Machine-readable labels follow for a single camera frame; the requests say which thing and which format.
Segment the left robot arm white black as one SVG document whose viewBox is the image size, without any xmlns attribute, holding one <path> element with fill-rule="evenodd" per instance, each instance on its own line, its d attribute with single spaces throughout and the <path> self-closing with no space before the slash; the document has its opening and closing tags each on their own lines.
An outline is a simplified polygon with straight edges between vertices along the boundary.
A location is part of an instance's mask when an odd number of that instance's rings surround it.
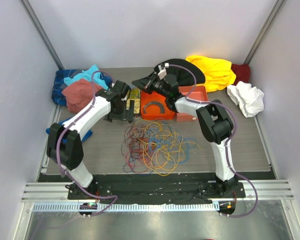
<svg viewBox="0 0 300 240">
<path fill-rule="evenodd" d="M 59 165 L 62 175 L 68 174 L 80 186 L 79 194 L 90 200 L 97 192 L 93 175 L 83 163 L 82 140 L 99 121 L 134 120 L 134 103 L 127 108 L 131 87 L 116 81 L 108 90 L 92 92 L 92 100 L 79 113 L 64 123 L 53 123 L 49 128 L 46 155 Z"/>
</svg>

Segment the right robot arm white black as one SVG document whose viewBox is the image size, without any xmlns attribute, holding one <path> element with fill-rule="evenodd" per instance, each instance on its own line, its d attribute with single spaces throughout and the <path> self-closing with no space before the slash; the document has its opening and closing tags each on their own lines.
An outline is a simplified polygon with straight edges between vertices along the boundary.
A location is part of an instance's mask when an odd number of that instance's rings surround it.
<svg viewBox="0 0 300 240">
<path fill-rule="evenodd" d="M 179 90 L 177 77 L 167 74 L 160 79 L 155 73 L 132 84 L 147 94 L 165 97 L 166 106 L 175 113 L 188 114 L 199 121 L 204 138 L 210 142 L 215 160 L 216 193 L 223 198 L 233 193 L 238 184 L 231 154 L 231 135 L 234 124 L 219 100 L 199 101 Z"/>
</svg>

